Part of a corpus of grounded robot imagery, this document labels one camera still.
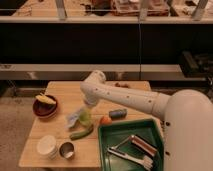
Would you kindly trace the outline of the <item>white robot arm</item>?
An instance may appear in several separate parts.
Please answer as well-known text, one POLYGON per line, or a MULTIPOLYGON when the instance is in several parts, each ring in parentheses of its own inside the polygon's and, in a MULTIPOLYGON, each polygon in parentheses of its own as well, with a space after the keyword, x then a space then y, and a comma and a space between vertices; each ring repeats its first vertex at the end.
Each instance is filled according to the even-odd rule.
POLYGON ((180 90, 173 95, 105 83, 93 71, 81 84, 85 103, 101 99, 151 114, 164 122, 163 171, 213 171, 213 102, 203 93, 180 90))

